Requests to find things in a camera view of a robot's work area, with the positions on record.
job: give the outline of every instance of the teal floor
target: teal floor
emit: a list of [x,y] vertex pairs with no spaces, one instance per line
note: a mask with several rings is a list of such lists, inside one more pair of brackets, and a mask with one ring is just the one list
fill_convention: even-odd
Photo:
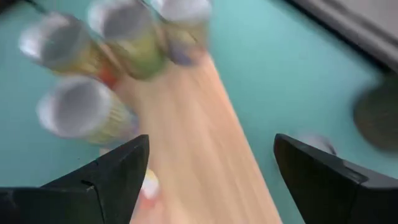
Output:
[[[86,19],[89,0],[38,1]],[[398,154],[372,148],[351,118],[355,96],[381,79],[374,65],[282,0],[213,2],[210,51],[284,223],[303,221],[273,157],[275,133],[322,134],[342,158],[398,178]],[[39,126],[36,103],[56,78],[17,49],[37,18],[23,4],[0,16],[3,186],[40,185],[98,156]]]

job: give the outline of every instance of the wooden plank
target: wooden plank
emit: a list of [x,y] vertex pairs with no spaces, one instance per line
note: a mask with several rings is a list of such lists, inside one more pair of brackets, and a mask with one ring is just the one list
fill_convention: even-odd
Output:
[[136,223],[281,223],[210,56],[148,82],[125,77],[118,95],[149,134],[162,191]]

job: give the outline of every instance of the can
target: can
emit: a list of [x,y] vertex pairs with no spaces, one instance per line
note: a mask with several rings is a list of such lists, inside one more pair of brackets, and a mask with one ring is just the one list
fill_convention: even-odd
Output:
[[82,21],[69,14],[44,15],[22,33],[19,48],[33,62],[59,75],[88,75],[112,88],[121,74]]
[[88,21],[133,78],[148,79],[163,68],[154,20],[140,1],[96,1]]
[[194,65],[206,52],[211,3],[208,0],[156,0],[157,11],[171,61]]
[[63,78],[39,101],[37,114],[42,126],[61,138],[108,149],[139,134],[136,115],[103,83],[85,76]]

